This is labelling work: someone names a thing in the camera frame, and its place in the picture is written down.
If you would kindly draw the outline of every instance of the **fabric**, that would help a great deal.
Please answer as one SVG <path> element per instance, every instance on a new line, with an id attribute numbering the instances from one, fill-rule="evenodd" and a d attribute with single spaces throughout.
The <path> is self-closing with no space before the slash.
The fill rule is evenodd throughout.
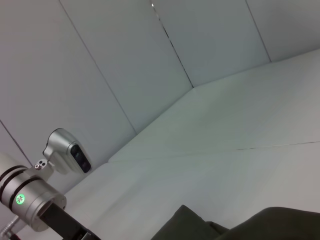
<path id="1" fill-rule="evenodd" d="M 152 240 L 320 240 L 320 214 L 270 207 L 228 230 L 183 205 Z"/>

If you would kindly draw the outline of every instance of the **green indicator light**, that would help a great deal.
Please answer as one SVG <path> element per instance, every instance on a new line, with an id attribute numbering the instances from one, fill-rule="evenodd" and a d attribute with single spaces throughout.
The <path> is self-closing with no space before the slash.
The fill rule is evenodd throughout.
<path id="1" fill-rule="evenodd" d="M 16 203 L 17 204 L 23 204 L 24 203 L 24 201 L 25 201 L 25 195 L 23 195 L 23 194 L 19 194 L 17 197 L 16 197 Z"/>

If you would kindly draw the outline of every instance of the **camera lens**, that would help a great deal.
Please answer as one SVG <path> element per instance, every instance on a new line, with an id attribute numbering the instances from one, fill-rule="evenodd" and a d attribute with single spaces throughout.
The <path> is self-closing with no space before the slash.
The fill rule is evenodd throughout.
<path id="1" fill-rule="evenodd" d="M 71 150 L 70 150 L 71 155 L 75 159 L 75 161 L 78 163 L 80 168 L 84 173 L 89 172 L 91 169 L 91 165 L 86 158 L 85 154 L 82 152 L 81 148 L 79 145 L 74 145 Z"/>

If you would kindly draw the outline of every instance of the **black band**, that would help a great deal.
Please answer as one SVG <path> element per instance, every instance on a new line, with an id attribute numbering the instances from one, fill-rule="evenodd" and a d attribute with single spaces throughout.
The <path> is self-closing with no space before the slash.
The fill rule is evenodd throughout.
<path id="1" fill-rule="evenodd" d="M 7 171 L 5 171 L 4 173 L 2 173 L 2 175 L 0 176 L 0 182 L 2 181 L 2 179 L 4 179 L 4 177 L 5 177 L 8 173 L 12 172 L 12 171 L 15 170 L 15 169 L 19 169 L 19 168 L 27 168 L 27 167 L 22 166 L 22 165 L 18 165 L 18 166 L 13 166 L 13 167 L 9 168 Z"/>
<path id="2" fill-rule="evenodd" d="M 23 183 L 21 183 L 21 185 L 14 191 L 14 193 L 11 195 L 10 197 L 10 201 L 9 201 L 9 209 L 11 210 L 12 212 L 12 205 L 14 204 L 14 200 L 15 200 L 15 197 L 16 195 L 20 192 L 21 189 L 23 189 L 26 185 L 28 185 L 29 183 L 33 182 L 33 181 L 36 181 L 36 180 L 42 180 L 41 177 L 38 177 L 38 176 L 34 176 L 34 177 L 31 177 L 30 179 L 24 181 Z"/>
<path id="3" fill-rule="evenodd" d="M 3 183 L 2 186 L 0 187 L 0 202 L 1 202 L 1 203 L 2 203 L 2 194 L 4 193 L 5 187 L 8 185 L 8 183 L 10 183 L 10 181 L 11 181 L 12 179 L 14 179 L 16 176 L 22 174 L 25 170 L 27 170 L 27 168 L 12 173 L 12 174 L 4 181 L 4 183 Z"/>

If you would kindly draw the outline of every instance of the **silver metal cylinder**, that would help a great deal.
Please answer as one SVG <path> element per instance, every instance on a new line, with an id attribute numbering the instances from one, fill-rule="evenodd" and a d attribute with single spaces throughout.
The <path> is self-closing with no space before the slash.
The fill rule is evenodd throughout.
<path id="1" fill-rule="evenodd" d="M 6 167 L 9 168 L 4 170 L 2 167 L 0 171 L 0 201 L 34 231 L 46 230 L 48 226 L 39 219 L 39 214 L 50 203 L 64 209 L 66 197 L 35 174 L 34 170 L 21 165 L 10 166 L 9 161 Z"/>

